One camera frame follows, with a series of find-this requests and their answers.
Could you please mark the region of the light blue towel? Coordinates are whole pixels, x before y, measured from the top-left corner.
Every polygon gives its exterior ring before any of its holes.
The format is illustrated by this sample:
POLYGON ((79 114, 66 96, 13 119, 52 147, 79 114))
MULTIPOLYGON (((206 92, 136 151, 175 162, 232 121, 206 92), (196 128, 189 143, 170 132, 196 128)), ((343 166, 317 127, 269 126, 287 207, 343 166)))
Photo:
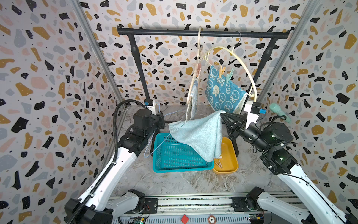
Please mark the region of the light blue towel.
POLYGON ((220 159, 222 154, 222 120, 217 111, 207 117, 169 124, 171 136, 179 143, 192 147, 205 161, 220 159))

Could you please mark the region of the peach clothespin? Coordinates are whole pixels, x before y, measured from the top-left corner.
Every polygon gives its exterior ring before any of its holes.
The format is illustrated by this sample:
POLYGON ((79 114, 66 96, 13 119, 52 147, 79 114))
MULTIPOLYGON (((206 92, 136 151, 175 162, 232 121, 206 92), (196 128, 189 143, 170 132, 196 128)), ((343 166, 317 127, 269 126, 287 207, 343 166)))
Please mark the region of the peach clothespin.
POLYGON ((220 169, 222 168, 222 163, 221 163, 220 159, 215 159, 214 162, 220 169))

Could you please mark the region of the orange patterned towel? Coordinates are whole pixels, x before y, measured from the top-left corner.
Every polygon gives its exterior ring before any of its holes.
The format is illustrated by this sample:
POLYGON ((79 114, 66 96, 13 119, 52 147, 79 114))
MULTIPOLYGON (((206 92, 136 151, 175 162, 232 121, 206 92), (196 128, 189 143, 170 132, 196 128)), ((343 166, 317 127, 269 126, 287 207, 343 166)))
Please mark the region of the orange patterned towel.
POLYGON ((201 67, 202 67, 201 63, 197 63, 195 70, 194 70, 194 78, 198 82, 199 82, 199 78, 200 78, 200 74, 201 74, 201 67))

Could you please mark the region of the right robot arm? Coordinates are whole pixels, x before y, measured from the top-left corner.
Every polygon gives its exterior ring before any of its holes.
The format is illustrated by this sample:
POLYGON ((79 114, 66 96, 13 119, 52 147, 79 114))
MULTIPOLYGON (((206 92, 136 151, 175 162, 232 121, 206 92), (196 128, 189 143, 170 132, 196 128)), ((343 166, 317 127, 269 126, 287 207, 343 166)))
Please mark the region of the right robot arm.
POLYGON ((299 208, 282 201, 259 187, 246 196, 246 206, 251 211, 269 211, 292 224, 356 224, 357 218, 336 207, 309 179, 302 167, 286 149, 293 143, 293 136, 284 123, 269 122, 261 130, 248 121, 247 115, 222 113, 228 136, 238 137, 259 152, 264 166, 282 180, 305 205, 299 208))

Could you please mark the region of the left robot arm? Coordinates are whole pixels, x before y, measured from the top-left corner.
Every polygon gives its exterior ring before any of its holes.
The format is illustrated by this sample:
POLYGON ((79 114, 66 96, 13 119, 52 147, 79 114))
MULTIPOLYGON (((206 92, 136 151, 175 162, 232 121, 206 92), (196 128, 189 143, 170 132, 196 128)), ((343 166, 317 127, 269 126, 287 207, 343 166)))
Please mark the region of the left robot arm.
POLYGON ((148 145, 151 136, 165 128, 164 115, 150 109, 139 109, 133 116, 133 125, 117 143, 111 161, 93 184, 78 198, 65 205, 69 224, 110 224, 121 215, 143 213, 144 193, 131 189, 120 198, 110 200, 119 180, 148 145))

